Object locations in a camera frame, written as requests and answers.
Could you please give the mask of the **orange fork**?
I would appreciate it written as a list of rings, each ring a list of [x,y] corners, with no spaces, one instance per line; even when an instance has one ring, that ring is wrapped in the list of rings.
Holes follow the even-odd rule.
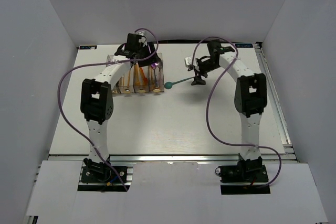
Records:
[[[140,68],[139,68],[139,71],[140,71],[140,76],[141,76],[142,82],[143,82],[144,84],[148,83],[148,79],[147,79],[147,77],[146,77],[146,75],[145,75],[145,73],[144,73],[143,68],[140,67]]]
[[[139,80],[139,66],[138,64],[134,65],[134,85],[135,86],[140,86],[141,82]]]

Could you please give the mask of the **gold spoon ornate handle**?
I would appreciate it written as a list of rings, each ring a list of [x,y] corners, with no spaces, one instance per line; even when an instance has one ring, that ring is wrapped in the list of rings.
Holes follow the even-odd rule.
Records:
[[[157,74],[159,73],[158,65],[159,65],[158,63],[151,64],[151,67],[152,67],[153,73],[154,73],[154,88],[153,88],[154,92],[159,92],[160,91],[159,80],[158,80],[158,77],[157,77]]]

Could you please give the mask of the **teal plastic spoon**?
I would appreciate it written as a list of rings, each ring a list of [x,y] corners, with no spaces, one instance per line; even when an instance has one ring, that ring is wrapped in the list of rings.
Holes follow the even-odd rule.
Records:
[[[188,80],[191,80],[191,79],[193,79],[193,77],[185,78],[185,79],[175,81],[175,82],[168,81],[164,84],[164,88],[165,89],[171,89],[174,85],[185,82],[185,81],[188,81]]]

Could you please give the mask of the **orange plastic spoon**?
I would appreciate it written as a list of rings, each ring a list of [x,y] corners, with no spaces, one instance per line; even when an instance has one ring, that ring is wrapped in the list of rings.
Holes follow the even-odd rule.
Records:
[[[150,90],[153,90],[155,88],[155,84],[156,84],[155,70],[152,67],[149,67],[149,87],[150,87]]]

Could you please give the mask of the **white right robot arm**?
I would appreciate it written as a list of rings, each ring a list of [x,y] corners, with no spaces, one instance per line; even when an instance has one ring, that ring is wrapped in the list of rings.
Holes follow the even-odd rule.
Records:
[[[215,81],[206,104],[206,125],[212,137],[227,146],[241,148],[238,161],[237,175],[247,182],[256,175],[256,171],[263,166],[259,150],[259,125],[261,116],[267,105],[267,81],[263,73],[250,70],[239,58],[238,48],[231,43],[222,46],[219,39],[207,43],[209,56],[199,59],[195,54],[185,58],[185,65],[189,71],[194,71],[195,77],[192,85],[205,85],[208,73],[218,68],[224,71]],[[209,105],[216,86],[221,77],[228,73],[236,83],[234,106],[241,120],[241,143],[227,143],[220,140],[211,130],[209,124]]]

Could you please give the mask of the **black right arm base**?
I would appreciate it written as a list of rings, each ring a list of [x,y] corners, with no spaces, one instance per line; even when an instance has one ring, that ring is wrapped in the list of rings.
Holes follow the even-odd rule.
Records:
[[[250,162],[239,160],[236,165],[222,165],[215,169],[220,178],[222,195],[270,194],[269,179],[262,159]]]

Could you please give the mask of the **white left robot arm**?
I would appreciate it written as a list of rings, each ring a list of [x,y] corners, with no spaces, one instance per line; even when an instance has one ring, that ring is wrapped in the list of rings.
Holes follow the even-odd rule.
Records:
[[[91,141],[90,153],[85,165],[93,170],[93,176],[101,182],[110,178],[111,168],[107,146],[107,124],[113,113],[112,88],[133,65],[140,67],[159,63],[156,49],[147,42],[145,32],[129,33],[124,46],[119,46],[105,63],[105,68],[93,79],[84,79],[81,88],[80,111],[84,114]]]

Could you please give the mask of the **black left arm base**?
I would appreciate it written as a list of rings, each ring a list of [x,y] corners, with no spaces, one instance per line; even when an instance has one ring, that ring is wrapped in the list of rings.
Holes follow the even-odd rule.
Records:
[[[126,192],[125,188],[130,188],[133,168],[115,166],[114,169],[105,163],[96,163],[85,158],[77,191]]]

